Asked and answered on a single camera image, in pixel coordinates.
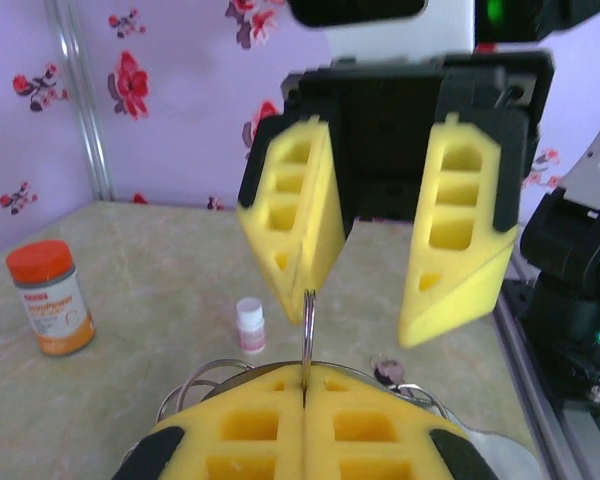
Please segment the jar label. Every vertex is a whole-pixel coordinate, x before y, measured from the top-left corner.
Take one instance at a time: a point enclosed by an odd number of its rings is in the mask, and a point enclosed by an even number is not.
[[[240,332],[240,348],[247,352],[260,350],[265,346],[264,329],[255,332]]]
[[[77,272],[55,285],[22,289],[20,298],[40,347],[46,353],[70,353],[93,336],[91,315]]]

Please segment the white bottle cap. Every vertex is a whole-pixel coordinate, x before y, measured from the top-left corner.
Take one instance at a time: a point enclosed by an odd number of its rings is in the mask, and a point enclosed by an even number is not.
[[[246,297],[236,304],[238,326],[251,330],[259,328],[264,323],[262,302],[258,298]]]

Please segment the small white bottle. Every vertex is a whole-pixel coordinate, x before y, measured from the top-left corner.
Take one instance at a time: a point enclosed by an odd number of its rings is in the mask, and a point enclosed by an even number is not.
[[[253,297],[243,298],[236,304],[236,314],[240,348],[248,354],[263,351],[267,340],[264,334],[262,302]]]

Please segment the screw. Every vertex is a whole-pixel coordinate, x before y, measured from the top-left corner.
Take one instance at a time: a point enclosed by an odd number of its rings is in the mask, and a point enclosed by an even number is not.
[[[600,386],[594,385],[589,391],[589,400],[593,403],[600,403]]]

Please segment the red flower pattern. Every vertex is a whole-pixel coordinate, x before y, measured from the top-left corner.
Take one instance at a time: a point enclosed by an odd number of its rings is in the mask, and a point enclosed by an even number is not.
[[[207,210],[224,210],[224,204],[219,198],[209,196],[209,201],[207,202]]]
[[[531,173],[524,179],[522,187],[529,187],[535,185],[537,187],[544,187],[553,190],[558,186],[562,176],[550,175],[546,179],[546,175],[553,168],[554,165],[560,165],[560,154],[554,148],[548,148],[540,152],[531,165]]]
[[[0,206],[9,209],[11,215],[17,215],[27,205],[37,202],[38,195],[32,195],[29,188],[29,182],[22,182],[20,189],[11,195],[4,194],[0,197]]]
[[[265,100],[262,102],[252,120],[250,122],[246,122],[242,127],[242,141],[245,147],[251,148],[253,145],[253,139],[256,136],[256,130],[258,129],[258,124],[260,121],[263,118],[270,117],[271,115],[277,115],[278,113],[278,109],[271,100]]]
[[[256,8],[254,0],[232,0],[236,10],[242,13],[247,13]]]
[[[251,35],[258,42],[266,42],[269,38],[269,30],[274,29],[276,24],[273,20],[273,10],[256,12],[251,17]]]
[[[147,202],[147,199],[144,198],[144,195],[142,195],[141,193],[135,193],[133,195],[133,198],[131,199],[131,203],[140,203],[142,205],[147,205],[149,202]]]
[[[116,37],[125,38],[132,33],[145,33],[147,27],[138,25],[138,9],[132,8],[128,15],[109,15],[109,26],[116,30]]]
[[[265,43],[276,27],[275,13],[284,4],[284,0],[229,0],[224,16],[238,24],[236,43],[245,50],[254,42]]]
[[[16,75],[11,81],[13,90],[20,97],[29,97],[29,109],[32,112],[41,112],[51,105],[53,100],[66,100],[67,90],[63,88],[58,96],[58,79],[60,72],[53,63],[45,65],[44,75],[27,78],[26,75]]]
[[[108,77],[111,97],[118,103],[116,113],[128,113],[134,120],[149,115],[144,99],[149,94],[149,76],[142,70],[131,52],[124,51],[115,73]]]
[[[260,105],[260,110],[258,110],[258,113],[256,113],[253,116],[253,121],[251,122],[253,129],[252,138],[255,138],[256,131],[258,130],[258,125],[260,124],[260,121],[263,118],[267,118],[272,115],[277,115],[278,113],[280,112],[271,100],[265,100],[264,102],[262,102],[262,105]]]

